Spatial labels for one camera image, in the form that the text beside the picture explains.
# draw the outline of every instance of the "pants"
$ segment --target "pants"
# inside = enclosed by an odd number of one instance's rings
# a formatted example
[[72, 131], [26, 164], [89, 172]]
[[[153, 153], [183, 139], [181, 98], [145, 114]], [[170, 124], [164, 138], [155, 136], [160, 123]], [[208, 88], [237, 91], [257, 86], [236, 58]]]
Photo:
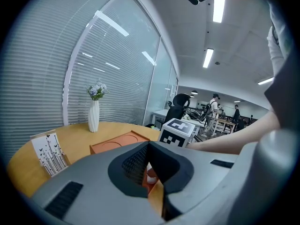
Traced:
[[207, 135], [207, 133], [209, 131], [211, 131], [211, 135], [213, 133], [213, 125], [214, 125], [214, 121], [215, 119], [214, 118], [211, 118], [211, 117], [207, 117], [207, 126], [205, 127], [203, 133]]

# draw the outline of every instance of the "black slot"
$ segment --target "black slot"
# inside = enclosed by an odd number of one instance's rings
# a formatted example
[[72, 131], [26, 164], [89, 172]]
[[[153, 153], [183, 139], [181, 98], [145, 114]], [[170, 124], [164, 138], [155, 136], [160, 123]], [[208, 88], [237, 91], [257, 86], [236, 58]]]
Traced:
[[70, 206], [78, 196], [83, 185], [77, 182], [69, 182], [56, 197], [46, 206], [45, 211], [62, 219]]
[[213, 165], [217, 165], [217, 166], [220, 166], [220, 167], [226, 167], [226, 168], [232, 168], [233, 164], [234, 163], [231, 163], [231, 162], [225, 162], [225, 161], [221, 161], [221, 160], [212, 160], [210, 162], [211, 164]]

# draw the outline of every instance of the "white vase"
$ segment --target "white vase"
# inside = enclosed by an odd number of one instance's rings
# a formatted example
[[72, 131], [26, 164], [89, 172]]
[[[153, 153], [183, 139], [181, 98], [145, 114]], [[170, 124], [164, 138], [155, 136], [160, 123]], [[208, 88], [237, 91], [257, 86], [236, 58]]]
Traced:
[[89, 110], [89, 129], [92, 133], [98, 131], [99, 125], [99, 101], [90, 102]]

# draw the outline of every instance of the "desk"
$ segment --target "desk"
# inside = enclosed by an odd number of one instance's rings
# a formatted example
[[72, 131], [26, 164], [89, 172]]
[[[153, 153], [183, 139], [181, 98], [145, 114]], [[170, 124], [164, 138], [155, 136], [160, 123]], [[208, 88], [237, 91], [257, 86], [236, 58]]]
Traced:
[[[104, 142], [131, 130], [157, 141], [159, 131], [133, 124], [100, 122], [96, 133], [89, 131], [87, 123], [74, 124], [56, 129], [56, 134], [70, 163], [90, 155], [90, 145]], [[31, 197], [49, 177], [40, 166], [31, 141], [23, 145], [7, 165], [8, 175], [17, 190]]]
[[[152, 123], [155, 124], [155, 121], [156, 121], [157, 117], [164, 119], [167, 116], [168, 111], [169, 111], [169, 109], [164, 109], [164, 110], [153, 112]], [[183, 118], [181, 120], [185, 121], [185, 122], [189, 122], [191, 124], [194, 124], [195, 125], [194, 133], [196, 135], [199, 132], [199, 128], [202, 127], [201, 123], [199, 121], [187, 120], [187, 119], [183, 119]]]
[[218, 125], [219, 122], [224, 123], [224, 126], [223, 126], [223, 128], [222, 128], [222, 132], [224, 131], [225, 124], [229, 124], [229, 125], [232, 126], [232, 128], [231, 128], [231, 130], [230, 130], [230, 133], [233, 133], [235, 124], [232, 123], [232, 122], [226, 121], [226, 120], [224, 120], [224, 119], [217, 119], [217, 120], [216, 120], [216, 125], [215, 125], [215, 129], [214, 129], [214, 133], [216, 133], [217, 125]]

